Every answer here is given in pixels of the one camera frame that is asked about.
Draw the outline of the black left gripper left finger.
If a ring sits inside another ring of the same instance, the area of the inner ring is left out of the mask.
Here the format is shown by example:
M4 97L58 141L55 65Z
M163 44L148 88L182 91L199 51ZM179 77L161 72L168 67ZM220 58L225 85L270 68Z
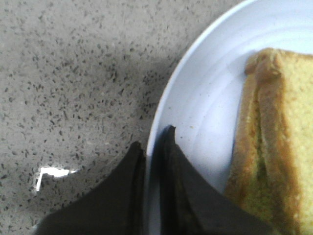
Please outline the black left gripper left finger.
M139 142L96 188L44 218L36 235L141 235L146 158Z

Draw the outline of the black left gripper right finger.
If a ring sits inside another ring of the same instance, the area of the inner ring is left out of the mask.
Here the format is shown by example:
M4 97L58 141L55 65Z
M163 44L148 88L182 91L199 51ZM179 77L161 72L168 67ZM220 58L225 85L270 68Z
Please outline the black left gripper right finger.
M169 126L163 134L161 234L276 234L276 229L230 202L196 171L176 144L175 130Z

